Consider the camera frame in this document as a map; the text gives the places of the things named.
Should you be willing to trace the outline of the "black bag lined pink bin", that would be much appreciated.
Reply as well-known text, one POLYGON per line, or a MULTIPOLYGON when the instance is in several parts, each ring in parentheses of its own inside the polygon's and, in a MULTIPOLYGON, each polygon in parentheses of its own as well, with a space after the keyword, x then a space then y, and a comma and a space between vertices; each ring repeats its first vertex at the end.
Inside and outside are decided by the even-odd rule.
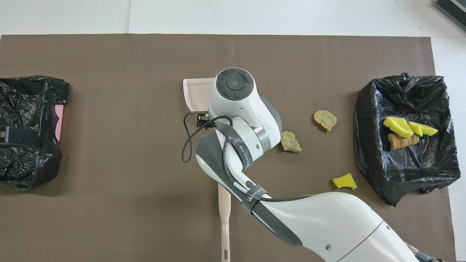
POLYGON ((63 153, 57 106, 68 102, 70 85, 50 76, 0 78, 0 126, 38 132, 40 145, 0 144, 0 184, 30 190, 53 180, 63 153))

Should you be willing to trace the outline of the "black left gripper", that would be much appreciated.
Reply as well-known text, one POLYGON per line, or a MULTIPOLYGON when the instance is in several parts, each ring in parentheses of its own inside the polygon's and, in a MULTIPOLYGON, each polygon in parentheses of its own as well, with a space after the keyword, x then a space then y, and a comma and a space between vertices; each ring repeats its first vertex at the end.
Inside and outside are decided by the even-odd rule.
POLYGON ((7 145, 40 145, 38 132, 18 127, 5 128, 5 144, 7 145))

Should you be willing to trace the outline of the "sliced toy bread loaf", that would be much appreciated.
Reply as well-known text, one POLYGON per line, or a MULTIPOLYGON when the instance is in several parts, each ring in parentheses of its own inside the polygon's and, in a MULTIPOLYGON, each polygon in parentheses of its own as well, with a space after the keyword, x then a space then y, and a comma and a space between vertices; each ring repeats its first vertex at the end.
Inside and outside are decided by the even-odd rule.
POLYGON ((396 133, 388 134, 387 138, 390 143, 390 151, 403 149, 418 144, 420 141, 420 138, 416 135, 412 135, 409 138, 403 138, 396 133))

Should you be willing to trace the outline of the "notched yellow sponge piece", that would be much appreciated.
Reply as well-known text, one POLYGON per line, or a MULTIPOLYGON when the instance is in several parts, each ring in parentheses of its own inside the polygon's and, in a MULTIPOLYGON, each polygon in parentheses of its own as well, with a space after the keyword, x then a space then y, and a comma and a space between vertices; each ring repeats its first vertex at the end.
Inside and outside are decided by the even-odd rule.
POLYGON ((404 139, 414 135, 413 130, 404 118, 390 116, 382 124, 404 139))

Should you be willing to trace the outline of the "small yellow sponge piece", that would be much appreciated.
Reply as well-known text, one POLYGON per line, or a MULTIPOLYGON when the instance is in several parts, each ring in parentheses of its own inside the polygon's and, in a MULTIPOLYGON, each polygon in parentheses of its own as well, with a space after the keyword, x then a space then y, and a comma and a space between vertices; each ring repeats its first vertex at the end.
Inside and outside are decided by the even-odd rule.
POLYGON ((358 189, 358 186, 351 173, 345 174, 341 177, 333 178, 332 182, 336 188, 349 188, 352 190, 358 189))

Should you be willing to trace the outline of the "yellow sponge with green side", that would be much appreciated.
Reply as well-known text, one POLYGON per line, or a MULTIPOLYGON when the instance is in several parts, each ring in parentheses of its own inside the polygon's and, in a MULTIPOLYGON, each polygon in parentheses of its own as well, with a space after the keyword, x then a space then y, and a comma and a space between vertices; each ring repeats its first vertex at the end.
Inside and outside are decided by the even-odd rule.
POLYGON ((419 137, 423 137, 423 136, 433 136, 434 134, 436 134, 438 132, 437 129, 431 127, 431 126, 427 126, 425 124, 420 124, 420 123, 416 123, 416 122, 413 122, 413 121, 410 121, 408 123, 408 126, 411 128, 411 130, 413 131, 413 133, 416 135, 416 136, 419 136, 419 137))

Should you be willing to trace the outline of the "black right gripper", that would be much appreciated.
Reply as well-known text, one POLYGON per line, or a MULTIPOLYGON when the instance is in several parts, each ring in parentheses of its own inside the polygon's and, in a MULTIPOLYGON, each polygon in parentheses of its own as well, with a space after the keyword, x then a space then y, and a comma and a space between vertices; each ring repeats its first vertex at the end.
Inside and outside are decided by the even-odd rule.
POLYGON ((197 114, 197 127, 200 128, 202 126, 205 128, 216 128, 217 125, 215 121, 211 121, 208 114, 197 114))

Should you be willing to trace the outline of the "dark ribbed panel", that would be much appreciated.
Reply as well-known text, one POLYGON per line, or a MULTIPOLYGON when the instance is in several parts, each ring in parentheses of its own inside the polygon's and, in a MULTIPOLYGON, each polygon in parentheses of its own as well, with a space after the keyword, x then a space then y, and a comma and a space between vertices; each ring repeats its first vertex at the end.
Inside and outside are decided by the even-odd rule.
POLYGON ((433 5, 466 31, 466 0, 434 0, 433 5))

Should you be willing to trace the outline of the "golden potato chip piece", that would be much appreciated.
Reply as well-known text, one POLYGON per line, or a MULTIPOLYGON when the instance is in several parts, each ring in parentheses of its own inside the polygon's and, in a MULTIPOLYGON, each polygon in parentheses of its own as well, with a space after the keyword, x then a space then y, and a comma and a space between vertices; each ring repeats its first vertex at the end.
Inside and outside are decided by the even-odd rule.
POLYGON ((316 111, 313 119, 320 124, 326 131, 331 131, 337 123, 336 116, 330 111, 316 111))

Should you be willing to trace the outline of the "beige handled black bristle brush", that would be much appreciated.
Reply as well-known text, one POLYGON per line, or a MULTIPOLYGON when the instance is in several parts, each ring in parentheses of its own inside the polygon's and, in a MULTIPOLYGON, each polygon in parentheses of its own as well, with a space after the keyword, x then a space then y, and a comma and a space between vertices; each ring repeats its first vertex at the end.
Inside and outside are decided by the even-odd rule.
POLYGON ((230 262, 231 195, 221 184, 218 184, 218 210, 221 224, 221 262, 230 262))

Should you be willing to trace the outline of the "beige plastic dustpan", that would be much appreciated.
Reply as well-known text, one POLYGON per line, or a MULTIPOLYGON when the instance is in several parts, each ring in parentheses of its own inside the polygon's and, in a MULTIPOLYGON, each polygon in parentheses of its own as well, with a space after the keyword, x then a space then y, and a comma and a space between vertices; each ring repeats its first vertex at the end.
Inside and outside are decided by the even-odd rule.
POLYGON ((183 94, 185 103, 191 112, 208 111, 211 87, 215 78, 184 79, 183 94))

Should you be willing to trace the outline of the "pale greenish cracker piece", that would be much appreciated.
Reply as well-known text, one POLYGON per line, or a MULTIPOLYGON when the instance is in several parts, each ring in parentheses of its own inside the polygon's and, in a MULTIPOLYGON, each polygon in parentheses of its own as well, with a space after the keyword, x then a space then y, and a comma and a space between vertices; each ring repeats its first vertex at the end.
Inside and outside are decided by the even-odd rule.
POLYGON ((292 153, 302 152, 302 148, 296 139, 296 136, 293 132, 283 131, 281 133, 281 145, 284 151, 289 151, 292 153))

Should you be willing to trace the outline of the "brown paper table mat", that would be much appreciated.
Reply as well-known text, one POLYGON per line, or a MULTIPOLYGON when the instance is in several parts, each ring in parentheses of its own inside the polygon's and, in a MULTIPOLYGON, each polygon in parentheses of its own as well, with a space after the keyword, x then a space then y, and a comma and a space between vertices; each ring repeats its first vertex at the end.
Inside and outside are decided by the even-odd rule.
POLYGON ((386 205, 361 176, 353 144, 358 93, 372 79, 434 76, 428 37, 303 35, 3 35, 0 78, 70 84, 57 177, 0 186, 0 262, 220 261, 217 185, 185 164, 185 78, 248 70, 303 151, 278 145, 246 174, 273 197, 356 190, 411 245, 455 260, 449 192, 386 205), (316 111, 337 118, 331 131, 316 111))

